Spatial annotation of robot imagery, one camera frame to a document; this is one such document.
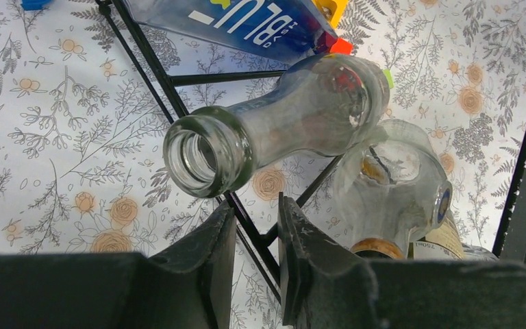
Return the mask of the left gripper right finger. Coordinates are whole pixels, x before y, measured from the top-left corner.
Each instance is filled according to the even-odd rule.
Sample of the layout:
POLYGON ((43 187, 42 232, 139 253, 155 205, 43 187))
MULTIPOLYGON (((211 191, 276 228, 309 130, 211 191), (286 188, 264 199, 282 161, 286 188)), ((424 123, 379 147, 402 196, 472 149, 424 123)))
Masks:
POLYGON ((282 323, 293 328, 376 328, 377 278, 369 263, 279 196, 282 323))

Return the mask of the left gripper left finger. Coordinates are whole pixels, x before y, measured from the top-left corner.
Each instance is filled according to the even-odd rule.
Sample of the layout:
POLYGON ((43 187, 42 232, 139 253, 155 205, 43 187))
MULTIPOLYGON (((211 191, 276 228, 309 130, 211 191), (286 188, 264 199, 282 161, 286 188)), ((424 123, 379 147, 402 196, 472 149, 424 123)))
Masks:
POLYGON ((236 248, 234 209, 221 203, 192 232, 150 257, 163 328, 228 328, 236 248))

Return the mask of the short clear glass bottle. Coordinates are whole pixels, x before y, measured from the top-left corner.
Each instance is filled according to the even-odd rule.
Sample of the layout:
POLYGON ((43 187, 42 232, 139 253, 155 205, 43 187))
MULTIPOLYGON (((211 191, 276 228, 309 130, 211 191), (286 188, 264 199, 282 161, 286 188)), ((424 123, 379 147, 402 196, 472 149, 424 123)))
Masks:
POLYGON ((350 251, 396 259, 444 223, 453 193, 425 131, 401 119, 381 121, 343 155, 333 190, 350 251))

